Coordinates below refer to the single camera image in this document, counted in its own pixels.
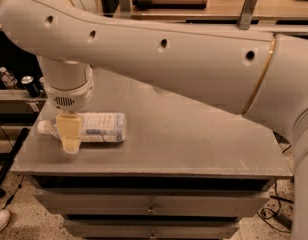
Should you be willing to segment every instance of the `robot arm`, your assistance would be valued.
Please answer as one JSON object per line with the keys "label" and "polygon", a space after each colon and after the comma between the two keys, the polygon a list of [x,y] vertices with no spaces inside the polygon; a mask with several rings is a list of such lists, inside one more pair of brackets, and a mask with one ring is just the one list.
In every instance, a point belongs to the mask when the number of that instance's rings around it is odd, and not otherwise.
{"label": "robot arm", "polygon": [[103,18],[91,1],[5,0],[0,7],[6,35],[39,56],[51,103],[82,108],[93,88],[91,64],[279,132],[295,155],[292,239],[308,239],[308,40]]}

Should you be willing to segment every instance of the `bottle label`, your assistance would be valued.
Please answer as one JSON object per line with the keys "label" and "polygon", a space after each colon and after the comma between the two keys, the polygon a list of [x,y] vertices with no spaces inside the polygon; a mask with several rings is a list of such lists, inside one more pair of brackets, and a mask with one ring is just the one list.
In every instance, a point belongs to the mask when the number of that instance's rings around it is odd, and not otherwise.
{"label": "bottle label", "polygon": [[17,88],[17,79],[10,75],[4,74],[1,77],[3,83],[8,89],[16,89]]}
{"label": "bottle label", "polygon": [[123,141],[124,115],[121,113],[84,113],[82,142]]}

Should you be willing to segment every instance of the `white sneaker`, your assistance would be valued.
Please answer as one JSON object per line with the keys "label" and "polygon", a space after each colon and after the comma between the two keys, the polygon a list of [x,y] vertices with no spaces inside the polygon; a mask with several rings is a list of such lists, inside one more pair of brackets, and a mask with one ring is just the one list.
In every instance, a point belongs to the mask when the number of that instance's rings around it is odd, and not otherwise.
{"label": "white sneaker", "polygon": [[11,213],[9,210],[0,211],[0,232],[7,226],[10,221]]}

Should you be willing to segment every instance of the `white bottle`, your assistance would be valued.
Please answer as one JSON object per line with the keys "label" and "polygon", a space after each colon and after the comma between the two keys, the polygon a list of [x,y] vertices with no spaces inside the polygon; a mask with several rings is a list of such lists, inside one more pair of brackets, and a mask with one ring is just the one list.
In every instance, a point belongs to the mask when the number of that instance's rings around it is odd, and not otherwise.
{"label": "white bottle", "polygon": [[[123,113],[78,113],[82,120],[81,142],[122,142],[126,139]],[[56,120],[40,121],[37,130],[60,139]]]}
{"label": "white bottle", "polygon": [[18,89],[17,79],[12,72],[9,72],[5,67],[0,68],[1,80],[3,81],[6,89]]}

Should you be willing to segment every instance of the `bottle cap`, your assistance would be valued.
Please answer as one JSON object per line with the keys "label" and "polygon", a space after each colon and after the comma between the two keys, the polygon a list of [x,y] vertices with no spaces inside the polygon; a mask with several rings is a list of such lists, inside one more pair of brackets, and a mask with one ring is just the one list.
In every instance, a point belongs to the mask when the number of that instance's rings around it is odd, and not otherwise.
{"label": "bottle cap", "polygon": [[51,121],[43,120],[38,122],[37,131],[40,134],[49,134],[53,130]]}
{"label": "bottle cap", "polygon": [[0,68],[0,72],[1,72],[1,73],[6,72],[6,68],[5,68],[5,67],[1,67],[1,68]]}

